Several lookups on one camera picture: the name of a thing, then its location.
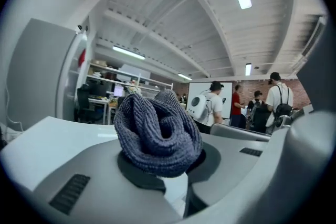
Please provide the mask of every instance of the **ceiling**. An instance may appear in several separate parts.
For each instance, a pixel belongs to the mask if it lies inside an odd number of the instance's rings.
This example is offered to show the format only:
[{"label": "ceiling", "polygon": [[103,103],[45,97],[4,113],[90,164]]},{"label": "ceiling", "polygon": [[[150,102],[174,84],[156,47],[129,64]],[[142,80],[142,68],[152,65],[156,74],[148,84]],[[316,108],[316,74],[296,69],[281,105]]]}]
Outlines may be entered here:
[{"label": "ceiling", "polygon": [[156,73],[193,79],[240,77],[249,62],[259,67],[252,75],[291,73],[327,14],[323,2],[251,2],[241,9],[238,0],[108,0],[97,48],[134,50]]}]

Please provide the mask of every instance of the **red shirt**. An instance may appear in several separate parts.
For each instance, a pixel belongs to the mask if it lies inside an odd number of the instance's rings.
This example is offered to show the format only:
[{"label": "red shirt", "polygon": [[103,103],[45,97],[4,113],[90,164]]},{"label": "red shirt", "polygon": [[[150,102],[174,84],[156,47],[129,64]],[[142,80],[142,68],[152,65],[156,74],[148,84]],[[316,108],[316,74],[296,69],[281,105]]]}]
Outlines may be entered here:
[{"label": "red shirt", "polygon": [[234,92],[232,94],[232,110],[231,115],[240,115],[240,108],[235,107],[234,103],[240,104],[239,94]]}]

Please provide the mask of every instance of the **office chair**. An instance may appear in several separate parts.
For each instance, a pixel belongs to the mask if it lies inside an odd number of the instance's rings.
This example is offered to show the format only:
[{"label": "office chair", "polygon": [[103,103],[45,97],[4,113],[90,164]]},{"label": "office chair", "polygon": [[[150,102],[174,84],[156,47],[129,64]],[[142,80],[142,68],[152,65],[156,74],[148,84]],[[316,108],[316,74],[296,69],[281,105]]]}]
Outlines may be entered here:
[{"label": "office chair", "polygon": [[89,91],[77,89],[78,118],[87,122],[94,123],[103,118],[103,114],[90,109]]}]

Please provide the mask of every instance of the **black cap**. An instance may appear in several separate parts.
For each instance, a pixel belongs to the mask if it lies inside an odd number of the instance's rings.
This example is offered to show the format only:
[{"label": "black cap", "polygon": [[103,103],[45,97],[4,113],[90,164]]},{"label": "black cap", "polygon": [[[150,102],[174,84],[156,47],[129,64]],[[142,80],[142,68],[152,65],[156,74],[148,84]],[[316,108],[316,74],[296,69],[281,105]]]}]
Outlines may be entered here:
[{"label": "black cap", "polygon": [[223,88],[224,86],[219,81],[213,81],[210,86],[211,91],[217,91]]},{"label": "black cap", "polygon": [[268,84],[272,84],[272,79],[279,81],[281,80],[280,74],[278,72],[273,72],[270,76],[270,79],[268,81]]},{"label": "black cap", "polygon": [[261,91],[255,91],[254,92],[254,97],[257,97],[259,95],[262,95],[263,93]]}]

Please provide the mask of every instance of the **whiteboard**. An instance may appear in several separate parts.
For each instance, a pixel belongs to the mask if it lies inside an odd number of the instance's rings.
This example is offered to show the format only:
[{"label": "whiteboard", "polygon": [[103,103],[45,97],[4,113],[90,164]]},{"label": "whiteboard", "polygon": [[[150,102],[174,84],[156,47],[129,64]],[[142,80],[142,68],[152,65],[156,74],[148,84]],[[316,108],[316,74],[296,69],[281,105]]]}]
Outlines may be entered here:
[{"label": "whiteboard", "polygon": [[[221,82],[221,84],[224,86],[222,88],[222,91],[219,95],[220,98],[226,98],[225,103],[223,104],[222,109],[222,118],[224,119],[230,119],[231,114],[231,101],[232,101],[232,82]],[[191,101],[197,96],[202,94],[210,92],[211,82],[190,82],[189,83],[189,92],[188,92],[188,102],[187,107],[191,105]]]}]

